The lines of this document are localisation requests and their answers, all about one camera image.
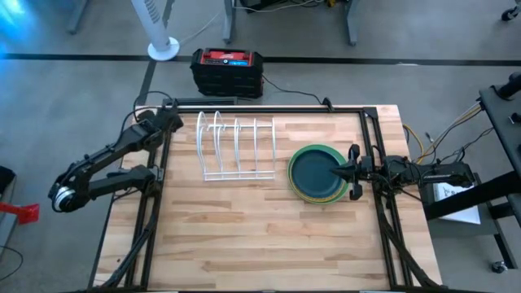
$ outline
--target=metal table leg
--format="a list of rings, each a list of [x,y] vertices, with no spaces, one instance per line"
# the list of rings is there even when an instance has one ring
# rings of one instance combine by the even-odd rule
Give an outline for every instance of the metal table leg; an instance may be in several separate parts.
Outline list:
[[[231,43],[231,34],[235,26],[234,0],[225,0],[225,23],[222,30],[222,40],[226,44]]]
[[[345,20],[348,29],[349,45],[356,46],[358,42],[357,24],[354,20],[360,0],[348,0],[345,4]]]
[[[78,31],[78,25],[80,24],[81,17],[83,16],[83,12],[85,12],[85,8],[89,0],[77,0],[76,5],[74,6],[74,10],[72,11],[72,15],[67,24],[67,31],[70,34],[76,34]]]

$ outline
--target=green plate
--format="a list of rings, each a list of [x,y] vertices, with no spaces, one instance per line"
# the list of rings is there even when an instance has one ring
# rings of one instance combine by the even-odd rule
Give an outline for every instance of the green plate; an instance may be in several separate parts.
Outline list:
[[[345,195],[348,184],[330,170],[345,163],[345,158],[330,146],[303,147],[291,157],[287,168],[291,188],[307,202],[334,203]]]

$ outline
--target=black metal frame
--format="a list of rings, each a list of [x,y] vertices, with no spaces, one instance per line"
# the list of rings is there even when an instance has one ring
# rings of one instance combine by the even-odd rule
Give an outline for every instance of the black metal frame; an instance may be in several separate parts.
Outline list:
[[[367,123],[367,120],[370,119],[373,127],[374,127],[374,136],[376,140],[375,146],[379,149],[380,152],[380,161],[382,163],[383,157],[385,156],[385,147],[383,145],[383,137],[382,132],[379,125],[379,118],[378,118],[378,112],[375,107],[249,107],[249,106],[237,106],[237,107],[183,107],[180,106],[179,108],[180,114],[196,114],[201,111],[203,112],[214,112],[219,111],[221,113],[328,113],[328,112],[334,112],[334,113],[350,113],[350,114],[357,114],[360,117],[360,123],[361,123],[361,131],[362,136],[364,139],[364,145],[366,149],[366,154],[371,155],[374,158],[374,152],[373,152],[373,144],[370,140],[370,132],[369,132],[369,126]],[[168,134],[167,138],[165,139],[164,146],[169,146],[171,142],[171,136],[172,134]],[[151,167],[155,162],[155,151],[151,152],[148,157],[147,165]],[[168,157],[169,157],[169,147],[163,147],[163,152],[161,154],[161,160],[160,160],[160,168],[163,170],[166,169],[167,163],[168,163]],[[151,213],[151,219],[150,221],[154,220],[154,217],[157,219],[159,217],[160,212],[160,202],[162,197],[162,191],[163,191],[163,184],[164,184],[164,174],[162,175],[163,178],[161,180],[161,192],[159,195],[154,199],[154,203],[152,206],[152,213]],[[412,282],[411,277],[411,271],[410,268],[405,263],[405,258],[400,254],[400,263],[401,263],[401,269],[404,276],[404,283],[405,285],[399,285],[396,280],[396,272],[394,269],[394,263],[392,259],[392,252],[391,252],[391,246],[389,244],[390,238],[387,236],[387,234],[384,232],[385,229],[388,231],[388,221],[385,217],[384,210],[385,207],[383,206],[382,201],[382,195],[379,192],[378,185],[374,184],[373,187],[373,194],[374,194],[374,204],[376,207],[376,214],[379,219],[379,230],[380,230],[380,238],[382,241],[382,248],[383,248],[383,258],[385,260],[385,265],[387,269],[387,279],[389,280],[389,287],[390,291],[406,291],[406,292],[451,292],[451,293],[458,293],[458,292],[470,292],[470,291],[459,291],[459,290],[450,290],[445,287],[418,287],[414,286]],[[133,245],[137,242],[137,239],[139,235],[142,234],[143,224],[145,220],[145,211],[147,210],[147,202],[148,199],[141,198],[141,201],[139,203],[138,207],[138,218],[136,220],[136,225],[134,228],[134,238],[133,238]],[[387,208],[390,210],[391,213],[391,219],[392,219],[392,229],[394,231],[393,238],[398,239],[401,243],[403,243],[403,233],[401,230],[401,223],[400,223],[400,217],[398,215],[398,208],[396,205],[396,201],[393,197],[387,199]],[[105,226],[103,228],[103,235],[99,243],[98,253],[96,256],[96,260],[94,262],[92,274],[90,276],[90,283],[89,288],[92,289],[92,285],[94,283],[94,276],[96,274],[96,269],[98,267],[99,263],[99,257],[101,254],[101,249],[103,246],[103,241],[105,237],[105,233],[107,230],[107,224],[108,219],[110,217],[110,211],[112,210],[112,204],[109,208],[109,212],[107,214],[107,219],[105,220]],[[134,275],[135,275],[135,261],[130,266],[129,270],[126,274],[125,279],[125,285],[123,287],[119,288],[113,288],[114,291],[147,291],[148,288],[148,281],[150,277],[150,269],[151,269],[151,261],[152,261],[152,253],[154,250],[154,241],[155,241],[155,230],[157,227],[157,222],[152,227],[152,232],[150,234],[150,238],[147,242],[147,248],[145,252],[145,259],[143,262],[143,270],[142,270],[142,277],[140,280],[139,285],[134,285]]]

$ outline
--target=dish rack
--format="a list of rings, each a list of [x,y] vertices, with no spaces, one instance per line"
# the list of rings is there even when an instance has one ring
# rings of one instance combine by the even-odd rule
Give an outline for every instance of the dish rack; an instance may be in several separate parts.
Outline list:
[[[258,154],[258,130],[271,128],[271,142],[273,147],[273,169],[259,170],[259,154]],[[231,170],[225,169],[223,158],[221,156],[221,138],[226,131],[233,130],[234,135],[234,157],[235,168]],[[239,135],[244,129],[252,129],[253,131],[253,159],[254,168],[241,168],[241,152],[239,150]],[[253,118],[253,124],[241,124],[239,118],[235,118],[233,125],[225,124],[220,112],[215,112],[213,115],[213,124],[208,123],[204,112],[200,112],[197,117],[197,129],[195,130],[197,155],[203,170],[204,181],[231,181],[231,180],[273,180],[275,178],[275,160],[276,160],[276,144],[275,144],[275,120],[271,119],[271,124],[257,123],[257,118]],[[203,135],[204,133],[212,132],[213,147],[215,149],[215,160],[217,161],[217,171],[209,172],[207,164],[205,163],[203,152]]]

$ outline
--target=battery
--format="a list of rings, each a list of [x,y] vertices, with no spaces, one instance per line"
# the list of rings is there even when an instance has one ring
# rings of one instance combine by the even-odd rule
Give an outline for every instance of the battery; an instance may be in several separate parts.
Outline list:
[[[262,96],[262,56],[249,50],[198,49],[190,69],[204,95],[244,98]]]

